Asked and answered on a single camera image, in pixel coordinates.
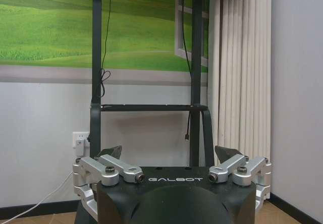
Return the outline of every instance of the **green grass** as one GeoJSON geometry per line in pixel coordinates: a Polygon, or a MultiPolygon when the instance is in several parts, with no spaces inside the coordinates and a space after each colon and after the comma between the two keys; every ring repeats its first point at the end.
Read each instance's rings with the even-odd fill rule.
{"type": "MultiPolygon", "coordinates": [[[[186,61],[174,56],[173,52],[122,52],[111,53],[105,66],[113,69],[186,71],[186,61]]],[[[46,67],[91,68],[91,55],[54,58],[45,60],[20,61],[10,60],[11,65],[29,65],[46,67]]],[[[0,59],[0,65],[8,64],[8,60],[0,59]]]]}
{"type": "MultiPolygon", "coordinates": [[[[105,66],[186,71],[174,55],[174,2],[112,0],[105,66]]],[[[91,7],[91,0],[0,0],[0,64],[91,67],[91,7]]],[[[103,0],[102,40],[108,7],[103,0]]]]}

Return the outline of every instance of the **black screw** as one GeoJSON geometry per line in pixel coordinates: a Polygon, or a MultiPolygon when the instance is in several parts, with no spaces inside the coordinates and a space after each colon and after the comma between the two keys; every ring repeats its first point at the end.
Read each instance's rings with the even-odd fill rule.
{"type": "Polygon", "coordinates": [[[217,175],[214,175],[214,174],[209,174],[209,175],[208,175],[208,180],[209,180],[211,183],[215,183],[215,182],[218,180],[218,176],[217,176],[217,175]]]}
{"type": "Polygon", "coordinates": [[[136,182],[141,183],[145,179],[145,175],[138,175],[136,176],[136,182]]]}
{"type": "Polygon", "coordinates": [[[108,166],[108,167],[105,167],[105,172],[108,174],[108,173],[114,173],[115,171],[115,167],[113,166],[108,166]]]}
{"type": "Polygon", "coordinates": [[[247,173],[247,168],[244,166],[240,166],[237,168],[238,173],[245,174],[247,173]]]}

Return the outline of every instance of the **power cord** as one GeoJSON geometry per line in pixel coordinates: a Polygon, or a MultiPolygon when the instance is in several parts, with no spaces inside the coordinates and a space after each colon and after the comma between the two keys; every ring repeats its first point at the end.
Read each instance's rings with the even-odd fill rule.
{"type": "Polygon", "coordinates": [[[107,53],[107,38],[108,38],[108,34],[109,34],[109,24],[110,24],[110,15],[111,15],[111,1],[109,0],[109,14],[107,17],[107,24],[106,24],[106,35],[105,35],[105,42],[104,42],[104,55],[103,55],[103,59],[102,59],[102,63],[101,63],[101,68],[100,68],[100,74],[101,74],[101,78],[100,78],[100,82],[98,84],[98,86],[96,87],[95,90],[95,95],[97,95],[97,91],[100,87],[102,87],[102,94],[98,95],[97,97],[102,98],[105,95],[105,87],[104,87],[104,81],[107,80],[110,76],[111,76],[111,71],[109,70],[105,70],[104,69],[104,60],[105,60],[105,56],[107,53]]]}
{"type": "Polygon", "coordinates": [[[69,179],[69,177],[72,175],[72,173],[73,172],[70,172],[70,174],[64,179],[64,181],[54,190],[54,191],[52,191],[52,192],[50,192],[48,195],[46,195],[41,201],[39,201],[36,205],[34,205],[33,207],[31,207],[30,209],[28,209],[28,210],[26,210],[26,211],[24,211],[23,213],[20,213],[20,214],[18,214],[18,215],[16,215],[16,216],[14,216],[14,217],[12,217],[11,219],[9,219],[9,220],[6,220],[5,222],[3,222],[3,223],[1,223],[1,224],[7,224],[7,223],[9,223],[10,221],[12,221],[12,220],[14,220],[14,219],[16,219],[16,218],[18,218],[18,217],[20,217],[20,216],[22,216],[22,215],[24,215],[24,214],[26,214],[26,213],[28,213],[28,212],[30,212],[30,211],[32,211],[33,209],[35,209],[37,206],[39,206],[41,203],[43,203],[49,196],[51,196],[53,193],[55,193],[57,190],[59,190],[65,183],[66,183],[66,181],[69,179]]]}
{"type": "MultiPolygon", "coordinates": [[[[186,42],[185,42],[185,34],[184,34],[184,1],[185,0],[182,0],[182,35],[183,35],[183,44],[184,44],[187,67],[188,67],[188,71],[190,72],[190,76],[192,78],[192,70],[191,70],[190,62],[188,60],[187,48],[186,48],[186,42]]],[[[190,135],[189,135],[190,119],[191,119],[191,112],[188,113],[185,141],[190,140],[190,135]]]]}

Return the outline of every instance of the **wooden floor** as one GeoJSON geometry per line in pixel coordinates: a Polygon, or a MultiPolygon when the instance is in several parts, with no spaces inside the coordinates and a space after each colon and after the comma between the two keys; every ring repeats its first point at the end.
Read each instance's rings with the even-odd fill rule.
{"type": "MultiPolygon", "coordinates": [[[[34,217],[18,218],[12,224],[73,224],[75,212],[40,215],[34,217]]],[[[298,224],[299,222],[270,204],[265,202],[262,209],[256,216],[256,224],[298,224]]]]}

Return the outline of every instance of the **white curtain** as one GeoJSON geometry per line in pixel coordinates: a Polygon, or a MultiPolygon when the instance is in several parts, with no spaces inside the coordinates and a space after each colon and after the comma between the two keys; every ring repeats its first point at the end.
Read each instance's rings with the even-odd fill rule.
{"type": "Polygon", "coordinates": [[[214,146],[236,148],[251,158],[270,157],[271,1],[210,0],[208,105],[214,146]]]}

